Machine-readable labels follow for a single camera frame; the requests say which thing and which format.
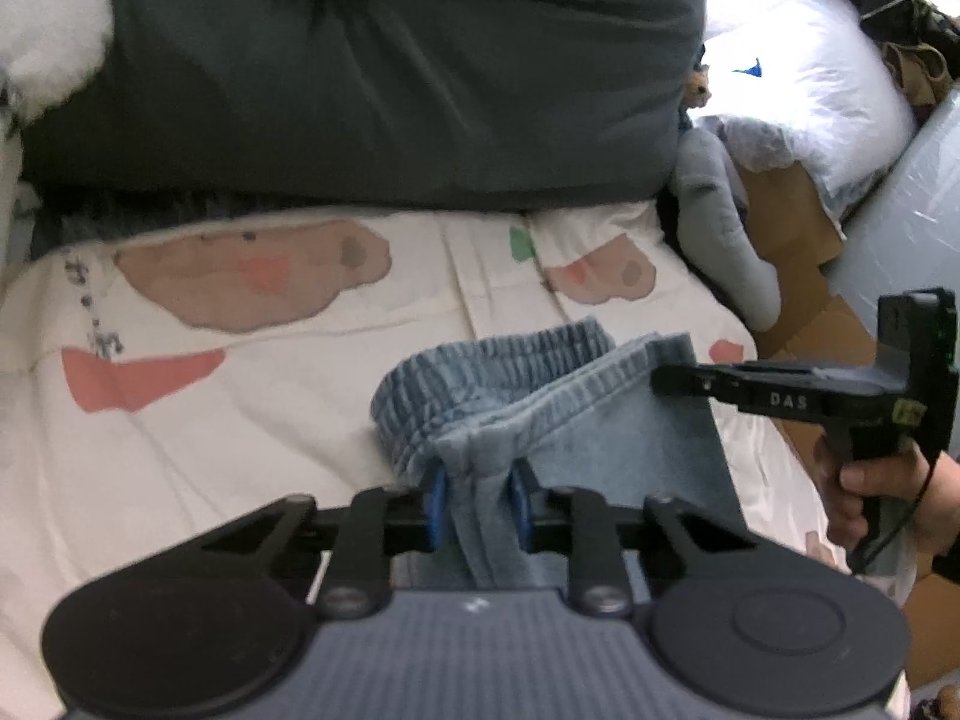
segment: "black mount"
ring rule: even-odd
[[[899,451],[912,437],[931,466],[947,451],[957,402],[956,298],[950,290],[887,295],[877,304],[877,360],[872,367],[809,362],[666,365],[654,371],[661,395],[712,397],[746,413],[824,425],[827,444],[843,463]],[[881,506],[890,509],[882,515]],[[905,524],[910,506],[870,499],[870,532],[850,555],[863,573],[877,546]],[[893,520],[887,533],[881,524]]]
[[[439,544],[445,486],[434,461],[417,490],[366,490],[345,509],[293,495],[81,587],[43,632],[64,702],[110,720],[189,720],[281,691],[331,623],[386,624],[403,592],[390,557]],[[880,593],[683,501],[631,509],[543,490],[522,460],[508,495],[517,546],[568,557],[569,608],[630,626],[664,673],[719,706],[839,714],[885,702],[904,667],[906,624]],[[640,553],[654,603],[634,604],[624,550]]]

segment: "stuffed toy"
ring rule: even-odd
[[[683,109],[704,108],[709,103],[710,94],[709,65],[695,68],[683,87]]]
[[[960,689],[948,685],[935,699],[920,702],[910,720],[960,720]]]
[[[776,268],[747,238],[738,211],[748,203],[747,190],[716,135],[697,128],[680,135],[670,191],[686,259],[728,295],[747,327],[770,330],[781,313]]]
[[[1,96],[13,122],[30,124],[83,88],[112,38],[110,0],[0,0]]]

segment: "jeans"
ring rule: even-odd
[[[512,462],[527,458],[544,488],[590,488],[640,506],[674,493],[731,524],[743,515],[709,404],[654,395],[659,365],[694,362],[687,336],[613,348],[597,322],[422,352],[373,397],[380,441],[405,484],[439,457],[449,476],[445,539],[431,555],[395,560],[399,586],[565,586],[565,558],[526,555],[507,498]],[[639,602],[649,591],[627,560]]]

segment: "gray pillowcase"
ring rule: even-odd
[[[525,209],[666,183],[704,0],[113,0],[40,185]]]

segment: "bed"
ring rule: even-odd
[[[2,149],[0,208],[11,209],[23,154],[18,138]],[[206,269],[184,269],[198,250]],[[601,261],[622,277],[609,279]],[[61,709],[38,636],[78,584],[287,493],[342,506],[389,483],[368,404],[411,354],[587,316],[618,343],[689,333],[702,362],[757,352],[664,242],[654,200],[191,221],[128,240],[71,239],[9,266],[0,286],[5,720]],[[799,551],[810,533],[826,543],[814,485],[776,426],[712,408],[747,524]],[[901,685],[894,712],[905,701]]]

